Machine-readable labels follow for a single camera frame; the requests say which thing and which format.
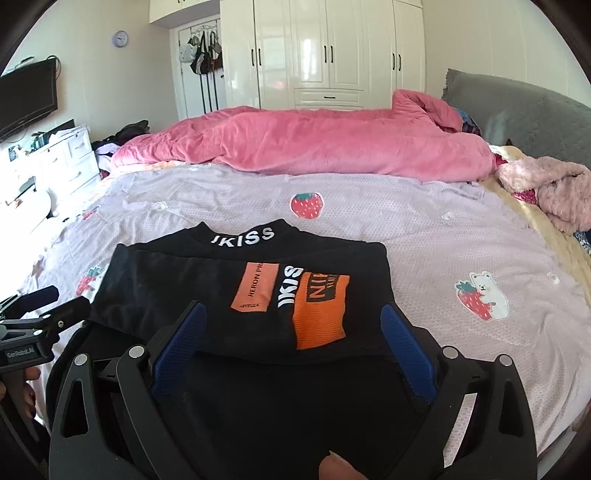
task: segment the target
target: white wardrobe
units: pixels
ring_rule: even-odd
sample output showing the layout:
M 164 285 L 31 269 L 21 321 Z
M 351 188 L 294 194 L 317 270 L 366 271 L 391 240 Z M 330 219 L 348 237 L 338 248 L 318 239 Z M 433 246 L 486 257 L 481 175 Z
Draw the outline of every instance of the white wardrobe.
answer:
M 389 108 L 425 90 L 421 0 L 220 0 L 228 106 Z

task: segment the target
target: white door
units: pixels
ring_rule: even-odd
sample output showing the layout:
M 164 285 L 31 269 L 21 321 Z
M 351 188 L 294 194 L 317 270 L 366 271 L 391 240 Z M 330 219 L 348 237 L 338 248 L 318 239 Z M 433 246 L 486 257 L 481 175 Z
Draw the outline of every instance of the white door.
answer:
M 255 0 L 255 27 L 261 107 L 292 108 L 288 83 L 291 64 L 289 0 Z
M 423 10 L 394 0 L 397 47 L 397 88 L 425 91 Z
M 215 32 L 218 35 L 218 42 L 223 45 L 218 26 L 219 20 L 212 20 L 180 30 L 178 32 L 179 44 L 184 45 L 188 43 L 191 37 L 201 39 L 201 35 L 205 34 L 206 42 L 209 46 L 210 39 L 212 38 L 211 33 Z M 178 57 L 173 58 L 173 61 L 180 63 Z M 183 90 L 181 101 L 187 114 L 186 118 L 194 118 L 228 106 L 224 69 L 218 69 L 207 75 L 198 75 L 192 71 L 189 63 L 180 63 L 180 70 Z
M 150 0 L 150 22 L 181 10 L 181 0 Z
M 391 108 L 396 89 L 398 57 L 392 0 L 373 0 L 363 6 L 368 42 L 368 108 Z
M 228 107 L 261 107 L 252 0 L 220 1 Z
M 326 16 L 330 87 L 364 90 L 367 72 L 364 68 L 361 0 L 326 0 Z
M 295 88 L 329 88 L 326 0 L 291 0 Z

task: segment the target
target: wardrobe door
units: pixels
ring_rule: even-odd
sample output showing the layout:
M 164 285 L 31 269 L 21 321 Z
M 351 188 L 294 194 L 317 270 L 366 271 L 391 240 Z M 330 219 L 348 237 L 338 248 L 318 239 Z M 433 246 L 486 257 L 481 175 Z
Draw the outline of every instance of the wardrobe door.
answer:
M 361 0 L 326 0 L 330 87 L 364 90 L 364 43 Z
M 261 107 L 252 0 L 222 0 L 223 69 L 228 107 Z
M 394 0 L 397 48 L 397 88 L 425 91 L 423 10 Z
M 392 0 L 373 0 L 363 6 L 364 37 L 368 41 L 368 108 L 391 108 L 396 89 L 398 57 Z
M 291 0 L 294 87 L 329 88 L 325 0 Z
M 288 84 L 291 74 L 289 0 L 255 0 L 255 29 L 261 108 L 292 108 Z

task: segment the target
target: orange patch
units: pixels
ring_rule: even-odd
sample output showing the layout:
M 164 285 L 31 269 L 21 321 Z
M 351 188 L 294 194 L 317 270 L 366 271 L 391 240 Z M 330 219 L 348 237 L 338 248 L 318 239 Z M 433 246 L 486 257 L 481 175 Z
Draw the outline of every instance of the orange patch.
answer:
M 278 264 L 247 263 L 231 308 L 239 312 L 266 312 L 278 270 Z
M 298 350 L 345 338 L 343 315 L 347 285 L 348 275 L 305 272 L 301 276 L 292 317 Z

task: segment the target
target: white wall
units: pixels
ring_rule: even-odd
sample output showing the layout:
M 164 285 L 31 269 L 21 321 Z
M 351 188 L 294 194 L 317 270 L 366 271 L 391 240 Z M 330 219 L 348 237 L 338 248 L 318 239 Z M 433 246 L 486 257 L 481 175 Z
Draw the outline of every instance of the white wall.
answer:
M 591 106 L 591 85 L 550 20 L 530 0 L 423 0 L 427 93 L 448 68 L 532 83 Z
M 149 5 L 150 0 L 58 0 L 41 17 L 8 66 L 29 55 L 56 55 L 62 63 L 59 110 L 29 133 L 74 118 L 90 126 L 93 140 L 101 140 L 142 119 L 153 131 L 178 121 L 168 30 L 149 24 Z M 118 30 L 129 34 L 124 48 L 111 43 Z M 0 155 L 8 146 L 0 144 Z

